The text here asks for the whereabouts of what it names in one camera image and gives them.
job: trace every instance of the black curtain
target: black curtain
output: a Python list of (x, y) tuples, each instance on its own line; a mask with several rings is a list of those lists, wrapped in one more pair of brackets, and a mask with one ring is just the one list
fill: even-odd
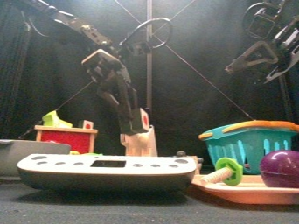
[[(146, 21), (146, 1), (47, 2), (90, 21), (99, 32), (113, 39), (117, 47), (139, 25), (137, 20)], [(257, 2), (154, 1), (154, 17), (171, 18), (174, 26), (169, 45), (154, 50), (151, 122), (161, 156), (186, 151), (205, 158), (209, 164), (206, 143), (199, 140), (202, 132), (251, 118), (287, 119), (279, 81), (257, 86), (247, 79), (251, 73), (238, 76), (225, 72), (226, 66), (255, 42), (243, 32), (242, 17), (249, 6)], [(14, 15), (10, 21), (21, 23), (21, 11), (14, 9), (10, 13)], [(6, 127), (10, 130), (7, 138), (18, 138), (91, 81), (81, 65), (89, 55), (86, 45), (69, 41), (71, 37), (65, 38), (69, 43), (58, 40), (61, 31), (45, 17), (33, 17), (33, 21), (49, 38), (33, 33), (12, 121)], [(139, 93), (139, 104), (146, 107), (146, 56), (130, 58), (126, 66)], [(79, 120), (91, 120), (99, 131), (97, 152), (123, 155), (118, 115), (98, 97), (97, 91), (94, 84), (62, 107), (59, 117), (74, 126)], [(35, 139), (35, 132), (27, 139)]]
[(15, 103), (31, 41), (31, 26), (23, 13), (15, 13), (10, 2), (0, 4), (0, 137), (10, 136)]

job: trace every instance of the purple toy ball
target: purple toy ball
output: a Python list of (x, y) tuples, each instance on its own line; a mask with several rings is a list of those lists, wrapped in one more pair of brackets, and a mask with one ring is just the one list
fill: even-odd
[(275, 150), (265, 155), (259, 170), (266, 186), (299, 187), (299, 152)]

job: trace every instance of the blue basket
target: blue basket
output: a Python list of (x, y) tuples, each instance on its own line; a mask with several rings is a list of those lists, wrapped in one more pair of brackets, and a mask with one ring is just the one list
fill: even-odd
[(215, 166), (221, 158), (235, 158), (246, 174), (259, 174), (263, 156), (278, 150), (291, 150), (298, 125), (291, 122), (253, 121), (218, 127), (201, 134)]

